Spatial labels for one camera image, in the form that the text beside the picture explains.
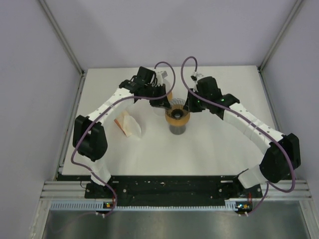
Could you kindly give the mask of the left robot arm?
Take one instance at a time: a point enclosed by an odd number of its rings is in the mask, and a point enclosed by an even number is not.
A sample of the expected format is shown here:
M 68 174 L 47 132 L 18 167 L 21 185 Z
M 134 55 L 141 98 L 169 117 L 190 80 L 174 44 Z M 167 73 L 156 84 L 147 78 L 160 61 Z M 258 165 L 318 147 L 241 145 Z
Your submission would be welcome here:
M 95 190 L 101 197 L 109 197 L 113 191 L 113 185 L 108 182 L 111 173 L 102 160 L 108 149 L 106 125 L 138 100 L 148 100 L 155 108 L 169 109 L 168 95 L 172 89 L 166 88 L 166 77 L 166 71 L 140 67 L 137 74 L 121 82 L 100 107 L 87 116 L 76 117 L 71 162 L 90 172 L 91 180 L 97 184 Z

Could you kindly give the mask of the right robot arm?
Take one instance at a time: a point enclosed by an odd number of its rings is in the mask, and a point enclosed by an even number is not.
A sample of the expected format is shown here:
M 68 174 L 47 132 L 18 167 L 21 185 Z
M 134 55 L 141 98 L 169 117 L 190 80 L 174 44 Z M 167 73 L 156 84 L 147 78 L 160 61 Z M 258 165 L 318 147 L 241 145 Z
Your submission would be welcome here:
M 238 197 L 246 196 L 251 187 L 269 182 L 271 184 L 291 175 L 301 165 L 300 142 L 296 135 L 277 131 L 251 114 L 232 94 L 222 94 L 216 79 L 193 73 L 194 87 L 188 90 L 184 109 L 191 113 L 209 110 L 224 122 L 238 129 L 251 140 L 263 154 L 262 161 L 241 172 L 232 186 Z

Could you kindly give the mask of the grey ribbed glass dripper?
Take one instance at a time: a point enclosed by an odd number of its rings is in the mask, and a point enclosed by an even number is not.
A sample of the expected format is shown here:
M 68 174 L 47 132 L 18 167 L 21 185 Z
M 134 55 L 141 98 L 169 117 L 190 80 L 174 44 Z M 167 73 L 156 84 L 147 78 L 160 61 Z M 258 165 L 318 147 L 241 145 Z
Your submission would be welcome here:
M 172 99 L 170 102 L 170 109 L 166 109 L 165 114 L 172 118 L 179 120 L 186 115 L 184 112 L 185 100 L 181 98 Z

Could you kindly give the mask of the clear glass cup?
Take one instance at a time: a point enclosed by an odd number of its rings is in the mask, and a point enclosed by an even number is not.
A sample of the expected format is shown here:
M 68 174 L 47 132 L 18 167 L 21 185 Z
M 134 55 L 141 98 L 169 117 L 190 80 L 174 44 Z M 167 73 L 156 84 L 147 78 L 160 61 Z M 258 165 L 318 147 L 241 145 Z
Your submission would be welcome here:
M 163 117 L 165 115 L 165 109 L 163 108 L 153 108 L 155 115 Z

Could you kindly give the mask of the cream filter holder box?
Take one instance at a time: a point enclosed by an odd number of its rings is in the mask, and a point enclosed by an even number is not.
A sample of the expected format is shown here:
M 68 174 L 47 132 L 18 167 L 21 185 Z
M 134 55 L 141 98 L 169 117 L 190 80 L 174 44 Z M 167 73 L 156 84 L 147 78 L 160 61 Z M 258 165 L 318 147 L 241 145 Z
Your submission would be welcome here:
M 120 128 L 120 130 L 123 132 L 124 134 L 124 130 L 123 130 L 123 121 L 124 121 L 124 116 L 130 115 L 127 111 L 123 111 L 118 117 L 116 117 L 116 119 L 114 120 L 114 122 L 116 123 L 116 125 Z

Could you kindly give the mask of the grey glass carafe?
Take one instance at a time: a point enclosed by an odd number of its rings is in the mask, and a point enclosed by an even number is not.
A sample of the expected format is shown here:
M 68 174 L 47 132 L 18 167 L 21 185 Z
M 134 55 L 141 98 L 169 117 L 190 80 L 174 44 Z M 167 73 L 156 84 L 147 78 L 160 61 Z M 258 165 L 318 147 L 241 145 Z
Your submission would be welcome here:
M 169 130 L 174 135 L 181 135 L 186 131 L 186 124 L 183 125 L 169 125 Z

